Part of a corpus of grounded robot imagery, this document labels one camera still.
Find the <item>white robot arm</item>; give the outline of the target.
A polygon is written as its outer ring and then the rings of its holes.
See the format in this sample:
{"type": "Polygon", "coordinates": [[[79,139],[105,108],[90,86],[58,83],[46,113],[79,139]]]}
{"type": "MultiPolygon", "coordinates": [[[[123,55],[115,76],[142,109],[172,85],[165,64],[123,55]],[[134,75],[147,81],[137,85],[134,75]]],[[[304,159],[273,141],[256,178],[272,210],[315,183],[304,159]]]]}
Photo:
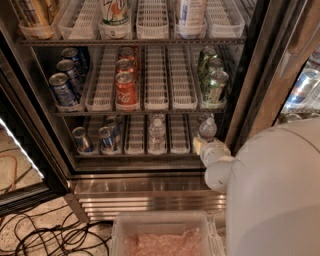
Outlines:
{"type": "Polygon", "coordinates": [[[227,256],[320,256],[319,118],[270,127],[235,156],[193,145],[207,186],[227,195],[227,256]]]}

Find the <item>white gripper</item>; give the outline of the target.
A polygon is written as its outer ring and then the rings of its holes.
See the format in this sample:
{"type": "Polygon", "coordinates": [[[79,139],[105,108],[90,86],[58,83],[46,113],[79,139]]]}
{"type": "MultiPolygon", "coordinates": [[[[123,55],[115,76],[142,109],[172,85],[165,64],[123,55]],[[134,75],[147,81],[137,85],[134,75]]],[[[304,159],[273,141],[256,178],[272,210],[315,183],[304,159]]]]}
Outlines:
{"type": "Polygon", "coordinates": [[[197,155],[200,154],[200,159],[205,167],[208,167],[219,159],[231,156],[229,148],[220,141],[206,143],[203,139],[194,137],[193,148],[197,155]]]}

